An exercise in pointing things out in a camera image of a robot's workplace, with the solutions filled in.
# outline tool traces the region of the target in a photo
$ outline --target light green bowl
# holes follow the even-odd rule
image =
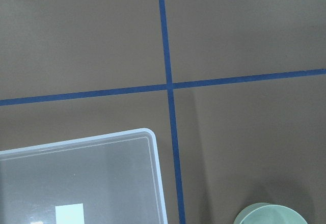
[[[296,211],[268,203],[256,203],[244,208],[234,224],[307,224]]]

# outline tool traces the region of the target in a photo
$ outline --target white label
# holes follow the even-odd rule
[[[57,224],[85,224],[83,204],[56,206]]]

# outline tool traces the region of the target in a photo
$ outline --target plastic container lid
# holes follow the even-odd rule
[[[268,203],[256,203],[244,208],[234,224],[307,224],[294,210]]]
[[[167,224],[154,133],[1,151],[0,223]]]

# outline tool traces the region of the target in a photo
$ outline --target blue tape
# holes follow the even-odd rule
[[[173,151],[173,161],[174,161],[174,174],[175,174],[175,182],[176,182],[176,188],[177,188],[179,222],[180,222],[180,224],[185,224],[180,154],[179,154],[179,145],[178,145],[177,121],[176,121],[176,115],[175,115],[173,89],[168,89],[168,101],[169,101],[172,151]]]
[[[311,76],[311,75],[325,75],[325,74],[326,74],[326,69],[318,69],[318,70],[292,71],[292,72],[284,72],[284,73],[240,76],[240,77],[220,78],[220,79],[210,79],[210,80],[196,80],[196,81],[174,83],[173,89],[194,88],[194,87],[223,85],[223,84],[240,83],[240,82],[273,80],[273,79],[293,78],[293,77],[302,77],[302,76]]]
[[[0,106],[166,90],[166,84],[0,100]]]
[[[167,84],[171,85],[172,69],[171,69],[171,62],[170,62],[170,48],[169,48],[169,38],[168,38],[167,17],[165,11],[165,0],[158,0],[158,3],[159,3],[160,18],[161,18],[161,31],[162,31],[162,41],[163,41],[165,72],[166,72]]]
[[[185,213],[184,213],[181,166],[180,166],[180,155],[179,155],[179,145],[178,145],[177,122],[175,116],[172,69],[171,69],[171,61],[170,61],[170,48],[169,48],[167,17],[166,17],[166,10],[165,10],[165,0],[158,0],[158,2],[159,2],[159,12],[161,18],[161,31],[162,31],[162,41],[163,41],[163,51],[164,51],[165,72],[166,72],[166,79],[167,79],[174,173],[175,173],[175,183],[177,188],[177,200],[178,200],[178,210],[179,210],[179,223],[185,224],[186,222],[185,222]]]

